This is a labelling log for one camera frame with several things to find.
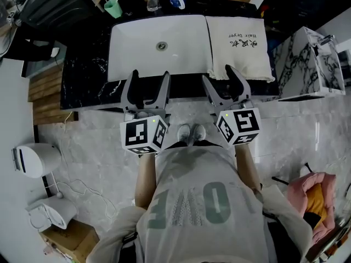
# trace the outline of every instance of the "marble floor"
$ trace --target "marble floor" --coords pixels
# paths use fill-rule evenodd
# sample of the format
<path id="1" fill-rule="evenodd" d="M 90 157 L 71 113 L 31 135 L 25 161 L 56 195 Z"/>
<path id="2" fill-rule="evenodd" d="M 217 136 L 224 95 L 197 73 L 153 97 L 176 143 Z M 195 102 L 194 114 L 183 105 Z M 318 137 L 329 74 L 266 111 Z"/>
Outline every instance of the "marble floor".
<path id="1" fill-rule="evenodd" d="M 299 177 L 301 166 L 308 162 L 313 171 L 336 174 L 336 214 L 348 213 L 344 194 L 351 182 L 351 96 L 255 102 L 255 106 L 260 110 L 263 129 L 250 148 L 263 185 L 274 184 L 272 176 L 286 181 Z M 176 141 L 177 129 L 183 123 L 204 124 L 208 140 L 226 147 L 212 123 L 209 103 L 172 102 L 167 112 L 172 115 L 164 147 Z M 39 126 L 40 142 L 52 143 L 64 154 L 65 162 L 54 171 L 56 180 L 80 194 L 63 183 L 58 184 L 60 191 L 77 207 L 76 219 L 93 225 L 99 234 L 108 230 L 109 218 L 131 205 L 134 198 L 139 159 L 121 147 L 122 121 L 122 114 L 83 111 L 78 122 L 69 122 L 66 127 Z M 107 209 L 98 195 L 89 190 L 83 194 L 86 187 L 82 182 L 104 196 Z"/>

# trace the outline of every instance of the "orange cloth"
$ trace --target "orange cloth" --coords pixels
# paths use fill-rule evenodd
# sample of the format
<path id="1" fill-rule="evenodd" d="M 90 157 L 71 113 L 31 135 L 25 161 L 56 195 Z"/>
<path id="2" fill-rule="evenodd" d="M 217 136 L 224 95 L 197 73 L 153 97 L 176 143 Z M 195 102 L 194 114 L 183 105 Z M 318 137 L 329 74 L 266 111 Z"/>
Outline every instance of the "orange cloth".
<path id="1" fill-rule="evenodd" d="M 311 187 L 311 189 L 307 190 L 306 195 L 308 198 L 308 203 L 305 212 L 314 213 L 321 217 L 317 225 L 314 227 L 316 229 L 316 227 L 318 227 L 318 225 L 321 224 L 327 217 L 327 211 L 324 207 L 324 197 L 321 184 L 318 183 Z"/>

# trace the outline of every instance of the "white sneaker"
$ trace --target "white sneaker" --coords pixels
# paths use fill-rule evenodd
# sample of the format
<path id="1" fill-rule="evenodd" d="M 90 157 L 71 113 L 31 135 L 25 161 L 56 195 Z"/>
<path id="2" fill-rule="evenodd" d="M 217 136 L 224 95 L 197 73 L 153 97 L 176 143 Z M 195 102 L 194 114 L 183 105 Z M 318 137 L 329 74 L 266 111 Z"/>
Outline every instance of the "white sneaker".
<path id="1" fill-rule="evenodd" d="M 188 138 L 190 136 L 190 127 L 186 124 L 181 125 L 177 132 L 177 140 L 188 143 Z"/>
<path id="2" fill-rule="evenodd" d="M 194 141 L 201 141 L 206 138 L 206 129 L 203 125 L 197 125 L 194 129 Z"/>
<path id="3" fill-rule="evenodd" d="M 54 58 L 55 56 L 57 56 L 59 54 L 60 48 L 53 48 L 53 50 L 51 51 L 51 57 Z"/>

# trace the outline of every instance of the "countertop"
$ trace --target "countertop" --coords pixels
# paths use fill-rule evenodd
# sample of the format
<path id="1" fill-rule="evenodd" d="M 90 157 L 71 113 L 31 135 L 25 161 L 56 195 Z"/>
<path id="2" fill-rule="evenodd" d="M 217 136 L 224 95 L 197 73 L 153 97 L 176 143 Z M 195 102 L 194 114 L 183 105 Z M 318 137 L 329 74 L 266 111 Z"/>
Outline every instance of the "countertop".
<path id="1" fill-rule="evenodd" d="M 229 0 L 187 0 L 186 8 L 173 8 L 169 2 L 160 0 L 162 9 L 156 15 L 202 14 L 209 16 L 244 16 L 257 18 L 256 6 Z M 146 5 L 138 12 L 128 9 L 128 4 L 120 1 L 123 16 L 112 19 L 108 13 L 104 18 L 86 21 L 86 30 L 77 36 L 77 41 L 67 49 L 63 69 L 61 89 L 61 109 L 84 110 L 90 108 L 113 107 L 120 102 L 124 81 L 107 82 L 107 60 L 110 32 L 113 25 L 128 20 L 155 16 L 146 11 Z M 201 82 L 202 74 L 171 76 L 170 98 L 199 98 L 206 96 Z M 145 99 L 151 99 L 157 88 L 159 76 L 142 78 Z M 252 95 L 278 95 L 276 81 L 248 81 Z M 225 90 L 227 81 L 214 81 L 216 88 Z"/>

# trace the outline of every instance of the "sink drain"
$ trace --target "sink drain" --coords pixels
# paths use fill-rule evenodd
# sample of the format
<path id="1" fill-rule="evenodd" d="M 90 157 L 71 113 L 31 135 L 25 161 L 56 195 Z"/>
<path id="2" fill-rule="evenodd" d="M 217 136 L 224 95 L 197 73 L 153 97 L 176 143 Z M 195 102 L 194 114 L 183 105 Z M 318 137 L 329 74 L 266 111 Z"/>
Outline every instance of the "sink drain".
<path id="1" fill-rule="evenodd" d="M 164 51 L 167 49 L 167 47 L 168 47 L 168 45 L 166 42 L 158 42 L 156 44 L 156 50 L 159 50 L 159 51 Z"/>

